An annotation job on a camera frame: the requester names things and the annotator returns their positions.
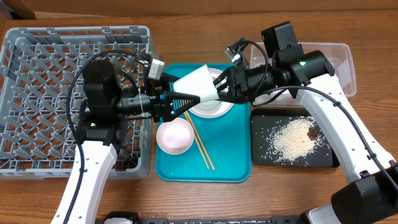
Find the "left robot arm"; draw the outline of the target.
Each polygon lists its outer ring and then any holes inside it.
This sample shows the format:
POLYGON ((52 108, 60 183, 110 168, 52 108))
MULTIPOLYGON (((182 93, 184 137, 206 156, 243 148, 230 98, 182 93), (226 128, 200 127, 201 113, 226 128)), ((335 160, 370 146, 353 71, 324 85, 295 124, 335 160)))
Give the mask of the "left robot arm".
POLYGON ((86 95, 81 103, 79 122, 71 126, 76 140, 76 156, 62 200, 52 223, 94 223, 104 184, 125 141, 128 117, 172 121, 199 104, 201 97, 175 92, 170 84, 177 77, 163 73, 146 92, 133 85, 121 88, 116 70, 107 60, 86 62, 83 75, 86 95))

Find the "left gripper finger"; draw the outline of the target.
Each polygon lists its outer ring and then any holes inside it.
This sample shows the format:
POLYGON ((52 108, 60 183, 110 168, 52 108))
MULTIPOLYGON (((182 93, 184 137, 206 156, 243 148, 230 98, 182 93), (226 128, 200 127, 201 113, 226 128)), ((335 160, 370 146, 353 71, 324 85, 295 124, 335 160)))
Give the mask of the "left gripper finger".
POLYGON ((187 110, 200 103, 200 97, 171 91, 164 92, 163 122, 173 121, 187 110))
POLYGON ((174 90, 174 83, 179 80, 179 77, 162 72, 160 76, 160 84, 163 90, 174 90))

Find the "rice and food scraps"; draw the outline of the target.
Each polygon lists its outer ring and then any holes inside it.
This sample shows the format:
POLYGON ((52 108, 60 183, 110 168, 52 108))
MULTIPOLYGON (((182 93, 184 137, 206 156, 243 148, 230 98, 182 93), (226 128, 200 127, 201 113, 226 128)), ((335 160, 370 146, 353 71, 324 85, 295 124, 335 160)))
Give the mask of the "rice and food scraps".
POLYGON ((319 150, 331 148, 311 116, 288 117, 286 124, 278 120, 268 131, 270 133, 265 143, 260 146, 265 150, 261 157, 270 159, 275 164, 293 164, 303 159, 307 165, 310 156, 319 150))

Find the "grey bowl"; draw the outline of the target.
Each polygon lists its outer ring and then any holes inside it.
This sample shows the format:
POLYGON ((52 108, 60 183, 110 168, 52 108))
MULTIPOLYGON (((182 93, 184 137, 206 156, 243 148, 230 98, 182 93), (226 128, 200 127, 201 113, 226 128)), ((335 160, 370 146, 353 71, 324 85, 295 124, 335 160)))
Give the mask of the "grey bowl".
POLYGON ((201 110, 209 111, 209 110, 214 110, 214 109, 216 109, 217 107, 220 106, 220 104, 221 104, 220 101, 211 100, 211 101, 207 101, 207 102, 204 102, 204 103, 200 103, 200 104, 198 104, 197 106, 198 106, 198 108, 201 109, 201 110))

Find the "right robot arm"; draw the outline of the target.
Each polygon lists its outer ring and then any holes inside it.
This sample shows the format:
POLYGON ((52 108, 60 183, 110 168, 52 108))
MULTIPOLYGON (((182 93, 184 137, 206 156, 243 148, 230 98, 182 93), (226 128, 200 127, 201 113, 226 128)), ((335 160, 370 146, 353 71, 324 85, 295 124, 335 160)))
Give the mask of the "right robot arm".
POLYGON ((288 90, 317 122, 332 147, 346 186, 328 204, 303 212, 299 223, 375 223, 397 214, 397 161, 372 136, 340 86, 335 69, 319 50, 303 51, 290 22, 261 33, 265 64, 250 69, 243 56, 248 40, 228 46, 233 66, 214 84, 221 101, 245 104, 288 90))

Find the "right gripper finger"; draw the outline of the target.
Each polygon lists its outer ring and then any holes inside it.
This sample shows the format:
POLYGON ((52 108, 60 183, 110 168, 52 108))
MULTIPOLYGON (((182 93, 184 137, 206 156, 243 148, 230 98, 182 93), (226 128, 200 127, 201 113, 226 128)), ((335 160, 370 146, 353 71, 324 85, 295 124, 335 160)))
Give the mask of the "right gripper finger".
POLYGON ((227 75, 226 74, 221 74, 217 76, 213 80, 213 84, 216 87, 217 90, 228 90, 229 84, 227 81, 227 75))
POLYGON ((218 92, 218 101, 235 103, 236 97, 232 93, 228 92, 218 92))

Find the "white paper cup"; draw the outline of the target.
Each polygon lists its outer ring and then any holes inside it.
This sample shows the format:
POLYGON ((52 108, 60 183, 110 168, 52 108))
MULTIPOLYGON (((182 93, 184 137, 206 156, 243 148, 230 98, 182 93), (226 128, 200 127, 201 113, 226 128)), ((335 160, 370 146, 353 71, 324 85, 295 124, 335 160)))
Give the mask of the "white paper cup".
POLYGON ((200 103, 219 99, 207 64, 174 82, 174 92, 199 96, 200 103))

